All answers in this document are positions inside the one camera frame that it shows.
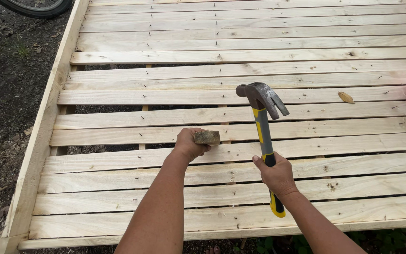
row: hammer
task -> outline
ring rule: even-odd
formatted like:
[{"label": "hammer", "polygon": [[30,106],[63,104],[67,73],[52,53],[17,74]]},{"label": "hammer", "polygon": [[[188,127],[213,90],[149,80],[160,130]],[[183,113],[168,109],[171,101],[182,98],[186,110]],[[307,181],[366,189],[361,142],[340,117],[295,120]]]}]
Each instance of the hammer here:
[{"label": "hammer", "polygon": [[[261,82],[238,85],[236,87],[236,94],[240,97],[247,97],[247,99],[249,99],[250,106],[253,108],[259,142],[261,144],[262,160],[264,160],[264,163],[268,167],[275,166],[275,156],[273,154],[267,112],[269,112],[273,120],[276,120],[280,118],[280,116],[278,115],[275,106],[278,107],[283,116],[289,115],[289,111],[274,90]],[[283,218],[286,215],[283,204],[270,190],[269,195],[270,209],[276,216]]]}]

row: hand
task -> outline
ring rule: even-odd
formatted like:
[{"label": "hand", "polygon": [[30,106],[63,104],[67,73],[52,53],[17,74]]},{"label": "hand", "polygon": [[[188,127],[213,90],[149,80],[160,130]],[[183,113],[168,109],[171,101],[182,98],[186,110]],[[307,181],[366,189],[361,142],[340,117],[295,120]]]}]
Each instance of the hand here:
[{"label": "hand", "polygon": [[194,133],[198,131],[205,131],[200,128],[184,128],[178,133],[176,137],[174,152],[183,154],[189,159],[189,162],[193,161],[198,156],[202,156],[207,151],[211,150],[210,145],[198,145],[194,141]]},{"label": "hand", "polygon": [[287,194],[298,192],[299,190],[292,176],[291,163],[277,152],[274,152],[274,155],[275,166],[272,168],[268,167],[264,161],[256,155],[253,156],[252,159],[253,163],[261,171],[262,182],[267,185],[278,199],[282,199]]}]

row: hammer handle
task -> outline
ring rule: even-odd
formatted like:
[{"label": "hammer handle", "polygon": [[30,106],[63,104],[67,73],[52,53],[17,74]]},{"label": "hammer handle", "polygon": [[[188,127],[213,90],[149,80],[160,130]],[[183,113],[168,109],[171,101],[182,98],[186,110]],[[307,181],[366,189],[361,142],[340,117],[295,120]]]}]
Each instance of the hammer handle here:
[{"label": "hammer handle", "polygon": [[[253,115],[255,116],[256,129],[258,130],[259,142],[261,144],[262,160],[264,160],[264,163],[268,167],[273,167],[276,161],[275,155],[273,154],[267,110],[266,108],[253,108]],[[283,204],[271,190],[269,190],[269,196],[270,209],[277,217],[283,218],[286,215]]]}]

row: wooden platform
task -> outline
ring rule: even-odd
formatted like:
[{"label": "wooden platform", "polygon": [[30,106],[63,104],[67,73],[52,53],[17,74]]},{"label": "wooden platform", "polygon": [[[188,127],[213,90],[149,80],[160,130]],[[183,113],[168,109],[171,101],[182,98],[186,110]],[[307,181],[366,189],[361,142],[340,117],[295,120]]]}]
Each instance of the wooden platform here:
[{"label": "wooden platform", "polygon": [[[83,71],[179,63],[206,65]],[[273,145],[319,211],[343,231],[406,227],[406,0],[76,0],[3,237],[28,234],[21,250],[117,244],[172,150],[149,144],[194,125],[223,144],[186,172],[185,240],[299,234],[251,162],[254,118],[234,90],[255,81],[287,104]],[[66,154],[125,144],[138,148]]]}]

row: forearm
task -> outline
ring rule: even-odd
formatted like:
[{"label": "forearm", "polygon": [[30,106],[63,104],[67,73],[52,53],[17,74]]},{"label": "forearm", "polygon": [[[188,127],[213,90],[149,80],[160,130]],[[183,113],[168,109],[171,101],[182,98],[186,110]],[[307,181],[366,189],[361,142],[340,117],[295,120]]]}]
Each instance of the forearm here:
[{"label": "forearm", "polygon": [[181,253],[183,248],[183,183],[189,160],[172,152],[137,207],[116,254]]},{"label": "forearm", "polygon": [[280,200],[294,217],[315,254],[365,253],[362,248],[325,218],[300,192],[289,193]]}]

